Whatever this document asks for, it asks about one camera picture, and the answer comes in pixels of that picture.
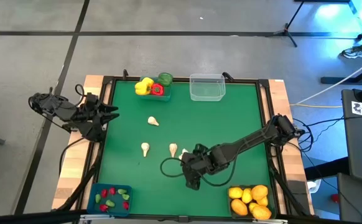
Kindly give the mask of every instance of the white cable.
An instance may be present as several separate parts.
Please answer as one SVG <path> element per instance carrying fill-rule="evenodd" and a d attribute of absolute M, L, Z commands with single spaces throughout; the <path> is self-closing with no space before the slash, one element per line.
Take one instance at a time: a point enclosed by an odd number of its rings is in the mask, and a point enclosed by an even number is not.
<path fill-rule="evenodd" d="M 291 104 L 291 106 L 305 106 L 309 108 L 342 108 L 343 106 L 318 106 L 318 105 L 303 105 L 303 104 Z"/>
<path fill-rule="evenodd" d="M 340 82 L 338 82 L 338 83 L 336 83 L 336 84 L 334 84 L 334 85 L 332 85 L 332 86 L 330 86 L 330 87 L 328 87 L 328 88 L 320 91 L 320 92 L 317 93 L 317 94 L 314 94 L 314 95 L 312 95 L 312 96 L 310 96 L 310 97 L 308 97 L 308 98 L 306 98 L 306 99 L 304 99 L 304 100 L 302 100 L 302 101 L 300 101 L 300 102 L 298 102 L 298 103 L 294 103 L 294 104 L 295 104 L 295 105 L 301 104 L 302 102 L 305 102 L 305 101 L 307 101 L 307 100 L 309 100 L 309 99 L 311 99 L 311 98 L 314 98 L 314 97 L 318 96 L 319 94 L 324 93 L 324 92 L 330 90 L 331 88 L 339 85 L 340 83 L 344 82 L 345 80 L 351 78 L 352 76 L 356 75 L 356 74 L 357 74 L 358 72 L 360 72 L 360 71 L 362 71 L 362 67 L 361 67 L 360 69 L 358 69 L 357 71 L 355 71 L 354 73 L 352 73 L 351 75 L 348 75 L 347 77 L 345 77 L 342 81 L 340 81 Z"/>

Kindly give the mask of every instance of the wooden board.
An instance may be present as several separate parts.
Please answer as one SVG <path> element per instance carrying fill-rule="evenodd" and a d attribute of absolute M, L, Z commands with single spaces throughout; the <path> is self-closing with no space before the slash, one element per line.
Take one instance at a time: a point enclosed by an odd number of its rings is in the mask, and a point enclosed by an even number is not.
<path fill-rule="evenodd" d="M 85 92 L 91 92 L 95 95 L 100 95 L 102 81 L 102 75 L 87 75 L 84 88 Z M 272 105 L 274 107 L 275 114 L 283 114 L 286 115 L 290 120 L 292 120 L 292 114 L 290 110 L 289 100 L 286 94 L 286 88 L 283 80 L 269 80 L 270 89 L 271 89 L 271 98 Z M 108 103 L 109 98 L 109 89 L 110 85 L 107 86 L 105 92 L 104 103 Z M 261 88 L 261 93 L 263 97 L 263 102 L 266 102 L 266 94 L 264 88 Z M 268 105 L 264 104 L 264 113 L 266 115 L 266 120 L 269 120 L 269 110 Z M 73 141 L 79 139 L 80 133 L 72 133 L 69 139 L 69 144 Z M 298 144 L 296 139 L 291 141 L 294 144 Z M 77 185 L 80 183 L 83 168 L 86 160 L 88 149 L 88 141 L 82 140 L 78 144 L 72 146 L 67 150 L 65 154 L 65 158 L 63 160 L 63 166 L 60 174 L 60 178 L 58 180 L 57 190 L 55 192 L 54 200 L 52 203 L 52 208 L 58 208 L 61 206 L 66 199 L 72 194 L 72 192 L 76 189 Z M 95 159 L 96 152 L 98 150 L 98 144 L 94 145 L 94 153 L 92 161 Z M 283 160 L 284 160 L 284 169 L 286 172 L 287 180 L 298 180 L 307 183 L 305 178 L 304 167 L 301 159 L 301 153 L 294 146 L 286 144 L 284 146 L 284 150 L 282 152 Z M 86 187 L 85 196 L 82 203 L 82 208 L 86 209 L 87 201 L 88 201 L 88 193 L 91 188 L 91 181 Z M 286 214 L 286 208 L 283 198 L 283 193 L 279 185 L 277 184 L 277 192 L 279 199 L 279 206 L 281 208 L 281 213 Z M 308 194 L 310 212 L 313 214 L 312 200 L 310 194 Z"/>

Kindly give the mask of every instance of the green vegetable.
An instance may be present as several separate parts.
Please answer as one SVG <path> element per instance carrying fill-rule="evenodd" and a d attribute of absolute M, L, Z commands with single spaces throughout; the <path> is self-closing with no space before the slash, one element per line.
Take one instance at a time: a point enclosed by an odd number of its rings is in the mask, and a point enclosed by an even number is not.
<path fill-rule="evenodd" d="M 119 190 L 118 190 L 118 193 L 119 193 L 119 194 L 125 194 L 125 193 L 127 193 L 127 190 L 119 189 Z"/>
<path fill-rule="evenodd" d="M 130 198 L 130 195 L 128 195 L 128 194 L 122 194 L 121 196 L 122 196 L 123 199 L 125 199 L 125 200 L 129 200 L 129 198 Z"/>
<path fill-rule="evenodd" d="M 100 194 L 96 194 L 95 195 L 95 203 L 99 203 L 101 201 L 101 195 Z"/>
<path fill-rule="evenodd" d="M 114 207 L 114 202 L 112 202 L 111 200 L 107 200 L 105 202 L 105 205 L 109 206 L 109 207 Z"/>
<path fill-rule="evenodd" d="M 157 82 L 160 83 L 162 86 L 170 86 L 173 82 L 173 76 L 169 73 L 160 73 Z"/>

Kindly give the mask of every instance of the yellow lemon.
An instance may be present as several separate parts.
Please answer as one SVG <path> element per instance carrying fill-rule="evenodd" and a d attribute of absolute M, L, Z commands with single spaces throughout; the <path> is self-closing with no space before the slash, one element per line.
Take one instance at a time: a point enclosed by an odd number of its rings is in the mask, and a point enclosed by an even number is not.
<path fill-rule="evenodd" d="M 242 202 L 249 203 L 250 201 L 252 201 L 252 199 L 253 198 L 251 197 L 251 189 L 244 189 L 242 194 Z"/>
<path fill-rule="evenodd" d="M 260 200 L 268 195 L 268 188 L 264 185 L 257 185 L 251 190 L 251 196 L 255 200 Z"/>
<path fill-rule="evenodd" d="M 260 219 L 260 220 L 266 220 L 269 219 L 271 217 L 271 211 L 262 205 L 257 205 L 253 208 L 252 211 L 253 217 Z"/>
<path fill-rule="evenodd" d="M 253 213 L 253 209 L 255 208 L 255 206 L 257 206 L 258 204 L 257 203 L 254 203 L 254 202 L 251 202 L 249 204 L 249 211 L 250 213 Z"/>
<path fill-rule="evenodd" d="M 232 199 L 241 198 L 243 190 L 240 187 L 231 187 L 228 189 L 228 196 Z"/>
<path fill-rule="evenodd" d="M 248 215 L 248 207 L 240 199 L 232 200 L 231 208 L 238 215 Z"/>
<path fill-rule="evenodd" d="M 267 196 L 263 197 L 260 200 L 257 200 L 257 204 L 262 205 L 262 206 L 267 206 L 268 205 L 268 198 Z"/>

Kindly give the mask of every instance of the concrete floor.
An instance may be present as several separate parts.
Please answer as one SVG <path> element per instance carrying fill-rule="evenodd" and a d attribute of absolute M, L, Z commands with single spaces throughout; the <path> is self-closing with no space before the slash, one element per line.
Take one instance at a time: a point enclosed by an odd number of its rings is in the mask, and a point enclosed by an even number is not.
<path fill-rule="evenodd" d="M 2 0 L 0 30 L 74 30 L 82 5 L 82 0 Z M 281 29 L 298 5 L 292 0 L 95 0 L 90 2 L 82 30 L 270 32 Z M 306 3 L 290 30 L 362 32 L 347 4 L 323 3 Z M 70 39 L 0 36 L 0 137 L 7 139 L 0 146 L 0 215 L 11 212 L 42 124 L 42 118 L 29 109 L 27 98 L 55 85 Z M 62 95 L 76 101 L 73 87 L 83 83 L 85 75 L 120 75 L 124 68 L 131 75 L 166 71 L 180 77 L 227 71 L 237 78 L 284 79 L 289 101 L 296 103 L 327 87 L 319 83 L 320 77 L 344 77 L 362 66 L 362 59 L 338 56 L 357 44 L 352 39 L 295 40 L 298 48 L 286 37 L 79 37 Z M 353 87 L 357 86 L 337 86 L 307 103 L 341 105 L 341 90 Z M 307 123 L 342 114 L 341 109 L 293 108 L 292 112 Z M 313 132 L 326 126 L 316 126 Z M 323 161 L 346 156 L 344 139 L 339 122 L 321 135 L 308 155 Z M 59 155 L 67 141 L 67 133 L 51 128 L 27 213 L 50 210 Z"/>

